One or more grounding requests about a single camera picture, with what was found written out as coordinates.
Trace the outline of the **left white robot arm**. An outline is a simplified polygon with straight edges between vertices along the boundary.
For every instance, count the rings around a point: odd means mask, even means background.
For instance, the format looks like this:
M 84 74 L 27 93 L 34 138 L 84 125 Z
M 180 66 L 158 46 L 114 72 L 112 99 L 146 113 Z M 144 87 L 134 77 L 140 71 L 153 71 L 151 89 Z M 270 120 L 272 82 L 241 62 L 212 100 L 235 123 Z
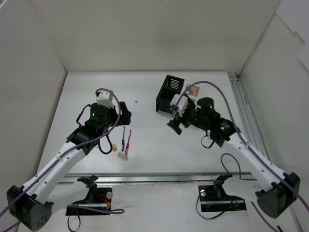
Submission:
M 53 195 L 57 184 L 78 162 L 83 160 L 100 140 L 118 126 L 129 125 L 132 113 L 126 103 L 115 106 L 111 100 L 93 103 L 90 117 L 74 130 L 60 151 L 34 177 L 22 186 L 11 186 L 7 193 L 7 210 L 32 232 L 40 230 L 52 214 L 74 202 L 93 202 L 97 196 L 97 177 L 82 176 L 67 191 Z

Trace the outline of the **red pen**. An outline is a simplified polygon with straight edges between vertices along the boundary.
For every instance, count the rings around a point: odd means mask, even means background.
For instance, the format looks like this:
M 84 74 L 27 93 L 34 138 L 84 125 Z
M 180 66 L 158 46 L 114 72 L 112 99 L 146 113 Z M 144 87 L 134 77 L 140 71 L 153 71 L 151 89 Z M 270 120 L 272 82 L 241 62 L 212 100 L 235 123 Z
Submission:
M 128 140 L 127 140 L 127 144 L 126 144 L 126 147 L 125 147 L 125 155 L 126 155 L 126 156 L 128 156 L 129 145 L 130 145 L 130 139 L 131 139 L 131 133 L 132 133 L 132 130 L 129 130 Z

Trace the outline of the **white eraser block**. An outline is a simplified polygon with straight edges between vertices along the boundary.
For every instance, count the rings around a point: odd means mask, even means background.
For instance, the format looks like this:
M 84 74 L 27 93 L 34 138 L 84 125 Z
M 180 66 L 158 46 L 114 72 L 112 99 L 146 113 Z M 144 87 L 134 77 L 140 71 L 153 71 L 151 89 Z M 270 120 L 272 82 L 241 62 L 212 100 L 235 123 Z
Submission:
M 119 153 L 117 154 L 117 156 L 118 156 L 119 158 L 121 158 L 122 160 L 125 160 L 125 161 L 128 160 L 128 156 L 127 156 L 126 154 L 122 153 L 122 152 L 119 152 Z

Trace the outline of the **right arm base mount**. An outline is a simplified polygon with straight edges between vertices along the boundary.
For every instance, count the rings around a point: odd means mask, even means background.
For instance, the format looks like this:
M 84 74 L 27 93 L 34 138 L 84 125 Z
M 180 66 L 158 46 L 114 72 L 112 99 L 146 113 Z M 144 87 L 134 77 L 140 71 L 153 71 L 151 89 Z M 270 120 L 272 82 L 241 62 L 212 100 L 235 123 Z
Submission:
M 245 200 L 227 195 L 223 189 L 223 184 L 232 175 L 222 174 L 215 179 L 212 185 L 198 186 L 198 197 L 196 200 L 196 212 L 205 220 L 214 220 L 224 213 L 246 211 Z

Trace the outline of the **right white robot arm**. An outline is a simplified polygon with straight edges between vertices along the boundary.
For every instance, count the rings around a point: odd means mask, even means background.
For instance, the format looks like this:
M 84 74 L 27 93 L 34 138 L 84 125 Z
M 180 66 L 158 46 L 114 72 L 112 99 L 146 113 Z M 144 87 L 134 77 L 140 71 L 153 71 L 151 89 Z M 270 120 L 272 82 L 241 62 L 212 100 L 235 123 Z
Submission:
M 213 143 L 223 148 L 249 169 L 256 182 L 245 183 L 230 175 L 222 175 L 214 186 L 214 195 L 219 199 L 239 196 L 257 203 L 269 217 L 278 218 L 297 199 L 300 178 L 295 173 L 288 174 L 264 157 L 244 139 L 233 122 L 221 117 L 214 109 L 212 98 L 204 97 L 192 101 L 188 96 L 175 94 L 170 102 L 173 119 L 168 126 L 178 135 L 185 128 L 194 126 L 210 133 Z

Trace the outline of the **small tan eraser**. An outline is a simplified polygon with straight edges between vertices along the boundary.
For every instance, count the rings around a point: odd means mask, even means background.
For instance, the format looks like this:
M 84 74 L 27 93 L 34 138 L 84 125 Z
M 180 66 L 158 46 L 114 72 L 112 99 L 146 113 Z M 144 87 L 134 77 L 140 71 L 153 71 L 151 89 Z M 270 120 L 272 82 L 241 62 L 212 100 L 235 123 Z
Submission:
M 113 151 L 113 152 L 117 151 L 117 146 L 116 146 L 116 144 L 112 144 L 112 151 Z

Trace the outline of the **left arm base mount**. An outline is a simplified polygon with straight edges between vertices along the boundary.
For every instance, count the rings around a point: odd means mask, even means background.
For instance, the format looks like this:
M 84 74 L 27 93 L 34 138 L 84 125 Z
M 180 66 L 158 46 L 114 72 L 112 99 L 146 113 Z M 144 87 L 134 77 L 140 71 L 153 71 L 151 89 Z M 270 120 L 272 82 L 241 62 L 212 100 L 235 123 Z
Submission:
M 66 208 L 66 216 L 107 216 L 110 215 L 108 212 L 111 210 L 112 203 L 112 187 L 99 186 L 96 181 L 98 177 L 82 176 L 77 179 L 78 182 L 84 183 L 86 187 L 90 189 L 84 200 L 78 200 L 72 203 L 73 205 L 81 207 L 89 207 L 91 209 L 97 209 L 103 212 L 92 211 L 84 208 Z

